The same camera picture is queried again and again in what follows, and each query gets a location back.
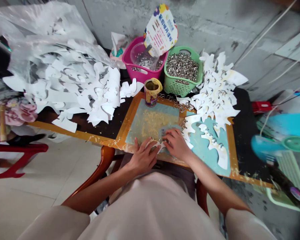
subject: chair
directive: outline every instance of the chair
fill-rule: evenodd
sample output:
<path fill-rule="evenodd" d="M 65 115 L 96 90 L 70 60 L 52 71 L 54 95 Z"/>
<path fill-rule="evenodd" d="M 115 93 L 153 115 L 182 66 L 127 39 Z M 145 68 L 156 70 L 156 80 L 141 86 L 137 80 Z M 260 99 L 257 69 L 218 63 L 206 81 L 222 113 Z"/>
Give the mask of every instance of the chair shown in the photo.
<path fill-rule="evenodd" d="M 25 173 L 17 173 L 17 171 L 28 164 L 29 159 L 40 152 L 46 152 L 48 150 L 47 144 L 29 144 L 26 147 L 16 147 L 11 145 L 0 144 L 0 152 L 23 152 L 24 155 L 16 161 L 5 172 L 0 173 L 0 178 L 19 178 Z"/>
<path fill-rule="evenodd" d="M 77 189 L 75 190 L 68 198 L 71 198 L 78 192 L 82 191 L 83 189 L 89 187 L 91 184 L 97 182 L 101 177 L 104 175 L 106 170 L 109 168 L 110 164 L 113 161 L 116 161 L 112 173 L 119 170 L 122 159 L 124 154 L 115 155 L 115 149 L 107 146 L 102 146 L 101 148 L 101 161 L 98 165 L 97 169 L 94 171 L 94 173 Z M 197 202 L 198 205 L 206 212 L 206 214 L 209 216 L 208 212 L 208 206 L 207 206 L 207 191 L 205 187 L 202 185 L 200 180 L 198 179 L 196 184 L 196 194 L 197 194 Z"/>

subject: plastic basket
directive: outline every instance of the plastic basket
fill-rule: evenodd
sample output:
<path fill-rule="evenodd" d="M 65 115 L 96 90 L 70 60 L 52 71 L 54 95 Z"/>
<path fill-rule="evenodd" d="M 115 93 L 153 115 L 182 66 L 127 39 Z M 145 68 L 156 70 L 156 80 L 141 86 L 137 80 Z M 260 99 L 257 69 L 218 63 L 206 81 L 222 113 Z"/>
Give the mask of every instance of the plastic basket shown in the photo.
<path fill-rule="evenodd" d="M 300 169 L 294 154 L 290 150 L 280 151 L 282 158 L 276 155 L 279 169 L 286 175 L 286 177 L 300 189 Z M 267 195 L 269 200 L 276 205 L 286 207 L 292 210 L 300 211 L 300 208 L 294 205 L 294 203 L 287 197 L 287 195 L 279 191 L 277 194 L 273 193 L 270 188 L 255 187 L 254 190 L 257 192 Z"/>
<path fill-rule="evenodd" d="M 169 50 L 168 56 L 176 53 L 178 54 L 180 51 L 186 51 L 191 54 L 191 58 L 199 64 L 197 82 L 193 82 L 191 80 L 181 78 L 181 77 L 173 77 L 167 73 L 167 61 L 164 64 L 164 91 L 166 93 L 172 93 L 176 95 L 180 95 L 181 97 L 185 97 L 188 93 L 191 92 L 194 87 L 200 83 L 202 83 L 203 78 L 203 62 L 199 59 L 199 54 L 196 53 L 192 48 L 186 46 L 173 47 Z"/>
<path fill-rule="evenodd" d="M 135 65 L 132 63 L 132 61 L 130 59 L 130 53 L 131 53 L 132 48 L 140 42 L 143 42 L 143 37 L 135 38 L 130 43 L 130 45 L 128 46 L 128 48 L 126 49 L 126 51 L 123 53 L 123 56 L 122 56 L 122 61 L 124 62 L 124 64 L 127 67 L 127 71 L 128 71 L 130 78 L 131 79 L 136 78 L 137 82 L 142 82 L 142 83 L 144 83 L 145 81 L 147 81 L 148 79 L 151 79 L 151 78 L 159 79 L 168 54 L 165 53 L 160 57 L 160 59 L 162 59 L 163 63 L 161 65 L 160 69 L 157 71 L 151 71 L 147 68 Z"/>

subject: wooden handle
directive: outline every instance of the wooden handle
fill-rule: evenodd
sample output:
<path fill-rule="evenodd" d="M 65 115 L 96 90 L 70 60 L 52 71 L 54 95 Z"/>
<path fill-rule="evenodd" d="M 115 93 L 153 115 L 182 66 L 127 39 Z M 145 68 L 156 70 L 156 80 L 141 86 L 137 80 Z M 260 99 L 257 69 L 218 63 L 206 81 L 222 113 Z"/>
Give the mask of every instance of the wooden handle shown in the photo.
<path fill-rule="evenodd" d="M 6 106 L 0 105 L 0 142 L 7 141 L 6 132 Z"/>

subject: wooden chair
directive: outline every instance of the wooden chair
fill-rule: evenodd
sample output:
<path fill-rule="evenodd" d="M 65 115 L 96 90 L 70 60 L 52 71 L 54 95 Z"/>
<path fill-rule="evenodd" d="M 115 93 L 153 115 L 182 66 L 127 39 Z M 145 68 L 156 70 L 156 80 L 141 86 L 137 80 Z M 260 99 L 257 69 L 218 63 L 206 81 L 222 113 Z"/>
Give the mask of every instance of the wooden chair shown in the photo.
<path fill-rule="evenodd" d="M 71 198 L 73 195 L 82 191 L 83 189 L 89 187 L 91 184 L 97 182 L 102 178 L 106 170 L 109 168 L 113 161 L 116 161 L 112 172 L 114 173 L 119 170 L 124 154 L 115 155 L 115 149 L 107 146 L 102 146 L 101 148 L 101 161 L 94 173 L 77 189 L 75 190 L 67 199 Z M 207 206 L 207 191 L 198 179 L 196 184 L 196 194 L 198 205 L 206 212 L 209 216 L 208 206 Z"/>

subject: cylindrical tin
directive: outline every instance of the cylindrical tin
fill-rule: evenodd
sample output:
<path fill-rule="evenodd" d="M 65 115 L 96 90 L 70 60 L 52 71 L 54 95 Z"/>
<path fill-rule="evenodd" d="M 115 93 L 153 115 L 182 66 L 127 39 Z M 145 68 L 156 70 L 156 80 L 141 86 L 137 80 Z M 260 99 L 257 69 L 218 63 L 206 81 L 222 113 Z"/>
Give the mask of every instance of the cylindrical tin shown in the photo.
<path fill-rule="evenodd" d="M 154 107 L 158 101 L 158 94 L 162 91 L 162 84 L 156 78 L 151 78 L 144 83 L 144 100 L 148 107 Z"/>

